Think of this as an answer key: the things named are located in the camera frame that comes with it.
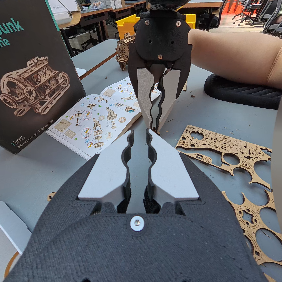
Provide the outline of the person's right forearm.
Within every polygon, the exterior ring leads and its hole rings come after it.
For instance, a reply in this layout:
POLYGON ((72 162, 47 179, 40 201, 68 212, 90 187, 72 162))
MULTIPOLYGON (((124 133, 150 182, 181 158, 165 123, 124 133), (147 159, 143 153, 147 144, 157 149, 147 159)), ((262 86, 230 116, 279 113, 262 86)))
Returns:
POLYGON ((282 89, 282 40, 258 32, 192 29, 191 63, 225 79, 282 89))

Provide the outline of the laser-cut wooden parts sheet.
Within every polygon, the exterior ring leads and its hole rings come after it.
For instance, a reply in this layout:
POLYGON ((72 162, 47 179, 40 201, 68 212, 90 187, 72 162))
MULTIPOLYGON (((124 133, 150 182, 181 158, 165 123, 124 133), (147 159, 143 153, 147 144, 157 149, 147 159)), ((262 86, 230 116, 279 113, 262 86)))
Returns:
POLYGON ((271 160, 272 150, 265 146, 227 136, 208 129, 193 125, 186 125, 181 135, 177 138, 175 148, 193 160, 217 168, 234 176, 235 169, 242 169, 250 175, 249 184, 259 184, 264 187, 266 203, 258 205, 250 201, 242 194, 242 203, 236 204, 230 200, 225 191, 222 191, 224 198, 230 204, 242 229, 244 237, 251 247, 251 253, 259 266, 266 266, 273 263, 281 266, 281 259, 276 260, 266 254, 259 246, 256 233, 259 230, 270 232, 279 243, 281 243, 281 232, 268 227, 261 217, 263 209, 270 209, 276 212, 273 190, 270 184, 264 181, 256 172, 255 164, 259 161, 268 162, 271 160))

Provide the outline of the white rounded device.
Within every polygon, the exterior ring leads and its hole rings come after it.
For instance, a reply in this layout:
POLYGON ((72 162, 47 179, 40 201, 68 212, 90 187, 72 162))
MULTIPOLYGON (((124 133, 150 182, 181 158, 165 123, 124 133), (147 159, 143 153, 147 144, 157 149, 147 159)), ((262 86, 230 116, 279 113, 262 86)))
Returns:
POLYGON ((76 0, 48 0, 48 3, 57 25, 70 23, 72 12, 81 10, 76 0))

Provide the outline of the wooden background desk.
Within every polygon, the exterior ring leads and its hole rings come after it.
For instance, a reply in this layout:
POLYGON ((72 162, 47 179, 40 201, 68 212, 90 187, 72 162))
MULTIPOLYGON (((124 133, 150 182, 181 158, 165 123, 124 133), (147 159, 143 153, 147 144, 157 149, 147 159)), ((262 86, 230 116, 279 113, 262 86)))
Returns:
POLYGON ((61 24, 58 26, 59 29, 68 28, 80 24, 82 27, 87 26, 92 23, 101 22, 105 19, 108 19, 109 16, 120 17, 131 12, 131 8, 134 5, 128 5, 118 9, 106 8, 95 11, 84 11, 84 12, 73 12, 73 19, 70 23, 61 24))

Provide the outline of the orange object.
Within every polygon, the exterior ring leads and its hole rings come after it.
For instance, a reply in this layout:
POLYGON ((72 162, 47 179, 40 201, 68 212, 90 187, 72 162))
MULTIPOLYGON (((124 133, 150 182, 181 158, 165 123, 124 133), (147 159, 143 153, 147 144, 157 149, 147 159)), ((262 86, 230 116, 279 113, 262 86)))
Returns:
POLYGON ((239 0, 227 0, 223 5, 222 15, 235 15, 238 11, 238 6, 241 7, 238 3, 239 0))

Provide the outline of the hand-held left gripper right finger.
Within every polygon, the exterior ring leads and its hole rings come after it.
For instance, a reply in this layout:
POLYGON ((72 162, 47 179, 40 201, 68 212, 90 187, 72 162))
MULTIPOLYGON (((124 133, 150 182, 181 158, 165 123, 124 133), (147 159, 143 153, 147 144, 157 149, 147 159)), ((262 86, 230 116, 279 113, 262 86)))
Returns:
POLYGON ((199 194, 178 150, 151 129, 146 129, 146 142, 151 161, 143 199, 146 213, 158 213, 167 202, 198 200, 199 194))

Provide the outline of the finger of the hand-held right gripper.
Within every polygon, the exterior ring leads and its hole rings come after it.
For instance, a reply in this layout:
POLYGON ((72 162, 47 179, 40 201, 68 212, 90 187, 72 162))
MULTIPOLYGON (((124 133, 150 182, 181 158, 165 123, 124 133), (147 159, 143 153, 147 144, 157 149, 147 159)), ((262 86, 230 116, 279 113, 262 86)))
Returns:
POLYGON ((152 128, 152 101, 151 90, 154 84, 154 76, 147 69, 137 69, 138 97, 137 101, 141 109, 146 127, 152 128))
POLYGON ((156 118, 156 130, 158 132, 172 110, 176 99, 180 73, 180 70, 172 69, 165 73, 159 81, 158 86, 161 90, 161 99, 158 104, 159 113, 156 118))

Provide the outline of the grey background desk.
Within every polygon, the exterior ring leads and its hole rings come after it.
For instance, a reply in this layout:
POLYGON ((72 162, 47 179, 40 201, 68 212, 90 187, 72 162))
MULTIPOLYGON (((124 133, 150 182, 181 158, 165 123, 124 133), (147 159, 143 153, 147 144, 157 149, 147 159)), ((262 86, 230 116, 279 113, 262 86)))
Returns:
POLYGON ((225 2, 222 0, 192 0, 185 4, 179 12, 195 14, 195 28, 209 31, 219 27, 225 2))

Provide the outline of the white instruction booklet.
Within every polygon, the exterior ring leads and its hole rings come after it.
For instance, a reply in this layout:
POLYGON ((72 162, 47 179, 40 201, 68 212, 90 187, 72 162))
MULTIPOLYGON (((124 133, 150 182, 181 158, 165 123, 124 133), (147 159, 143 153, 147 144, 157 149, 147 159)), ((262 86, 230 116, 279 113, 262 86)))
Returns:
POLYGON ((142 116, 129 76, 81 99, 47 134, 89 160, 142 116))

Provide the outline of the black model kit box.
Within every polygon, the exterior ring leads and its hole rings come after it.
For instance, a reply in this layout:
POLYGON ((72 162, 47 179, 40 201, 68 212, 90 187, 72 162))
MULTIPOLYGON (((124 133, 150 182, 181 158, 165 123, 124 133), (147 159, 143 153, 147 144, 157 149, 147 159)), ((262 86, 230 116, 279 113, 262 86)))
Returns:
POLYGON ((46 1, 0 4, 0 143, 17 154, 86 94, 46 1))

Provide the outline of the black office chair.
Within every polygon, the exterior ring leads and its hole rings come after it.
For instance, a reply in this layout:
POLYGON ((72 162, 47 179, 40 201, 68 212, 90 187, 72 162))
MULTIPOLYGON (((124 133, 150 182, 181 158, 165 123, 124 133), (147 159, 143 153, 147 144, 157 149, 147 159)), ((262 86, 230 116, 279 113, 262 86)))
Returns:
POLYGON ((282 1, 279 0, 274 13, 264 25, 264 34, 269 34, 274 37, 282 38, 282 1))
POLYGON ((235 20, 233 24, 235 24, 237 21, 240 21, 238 23, 238 26, 240 26, 241 23, 248 21, 250 25, 253 25, 255 20, 251 16, 257 9, 261 7, 258 2, 258 0, 239 0, 238 6, 241 6, 241 12, 240 14, 233 16, 232 20, 234 20, 236 16, 240 16, 240 19, 235 20))
POLYGON ((87 25, 87 26, 81 26, 81 28, 83 30, 89 32, 89 36, 90 36, 90 38, 87 41, 85 41, 81 44, 81 47, 83 49, 86 49, 90 44, 92 44, 93 46, 99 44, 99 41, 97 39, 94 39, 91 35, 91 31, 93 33, 96 33, 95 27, 96 27, 95 24, 90 24, 90 25, 87 25))

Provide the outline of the white cardboard box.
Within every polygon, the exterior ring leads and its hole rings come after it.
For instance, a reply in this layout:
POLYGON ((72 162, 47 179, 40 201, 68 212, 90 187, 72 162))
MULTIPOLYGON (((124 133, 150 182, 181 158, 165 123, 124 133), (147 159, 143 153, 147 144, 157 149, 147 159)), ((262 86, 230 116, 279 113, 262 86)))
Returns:
POLYGON ((31 232, 3 201, 0 201, 0 228, 19 254, 22 255, 31 237, 31 232))

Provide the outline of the yellow storage bin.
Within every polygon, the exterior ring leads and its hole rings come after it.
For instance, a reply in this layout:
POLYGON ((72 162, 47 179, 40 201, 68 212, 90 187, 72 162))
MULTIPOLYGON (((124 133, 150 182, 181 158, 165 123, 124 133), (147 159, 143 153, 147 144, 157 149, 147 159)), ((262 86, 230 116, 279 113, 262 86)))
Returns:
MULTIPOLYGON (((190 28, 195 29, 196 15, 195 14, 186 14, 185 16, 186 16, 186 19, 185 19, 186 23, 190 26, 190 28)), ((124 38, 125 33, 129 33, 130 35, 133 35, 134 34, 133 26, 139 20, 140 20, 140 17, 137 17, 136 15, 131 15, 129 17, 116 21, 120 39, 124 38)))

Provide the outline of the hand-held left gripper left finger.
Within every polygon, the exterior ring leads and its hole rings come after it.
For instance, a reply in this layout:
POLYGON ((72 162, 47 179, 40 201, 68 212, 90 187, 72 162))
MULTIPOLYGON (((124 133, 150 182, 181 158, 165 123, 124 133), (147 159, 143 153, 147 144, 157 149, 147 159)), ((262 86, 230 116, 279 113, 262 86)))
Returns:
POLYGON ((118 213, 126 213, 131 198, 127 162, 133 142, 134 131, 129 130, 99 154, 78 194, 80 200, 111 202, 118 213))

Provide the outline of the assembled wooden model vehicle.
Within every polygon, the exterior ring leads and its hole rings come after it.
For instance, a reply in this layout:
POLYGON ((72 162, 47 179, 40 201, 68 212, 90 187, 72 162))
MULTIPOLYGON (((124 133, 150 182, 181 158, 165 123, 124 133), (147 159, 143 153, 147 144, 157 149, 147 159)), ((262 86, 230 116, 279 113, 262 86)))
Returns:
POLYGON ((117 55, 115 59, 119 63, 122 71, 125 70, 125 67, 128 64, 129 44, 135 42, 135 36, 136 33, 130 35, 130 33, 127 32, 124 34, 124 38, 119 40, 117 43, 117 55))

